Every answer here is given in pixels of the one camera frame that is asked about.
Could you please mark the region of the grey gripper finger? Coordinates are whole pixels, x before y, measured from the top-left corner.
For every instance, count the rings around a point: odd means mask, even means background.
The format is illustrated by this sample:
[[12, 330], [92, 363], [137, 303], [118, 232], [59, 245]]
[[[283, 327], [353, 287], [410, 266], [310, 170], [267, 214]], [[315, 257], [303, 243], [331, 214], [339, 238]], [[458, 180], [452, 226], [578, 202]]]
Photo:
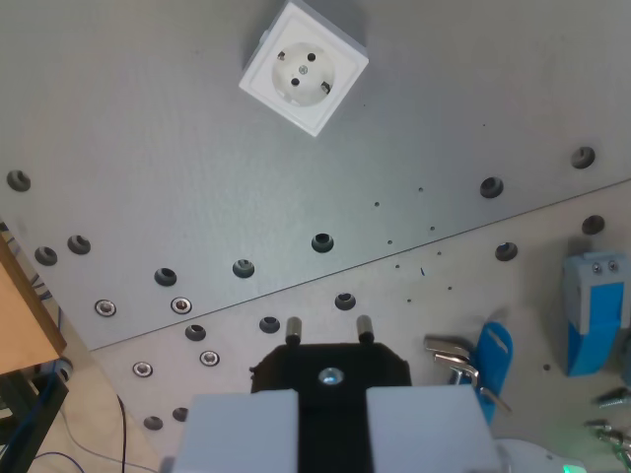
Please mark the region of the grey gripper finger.
[[376, 472], [498, 472], [501, 461], [468, 385], [372, 387], [366, 393]]
[[175, 456], [177, 472], [296, 472], [294, 390], [203, 394], [193, 399]]

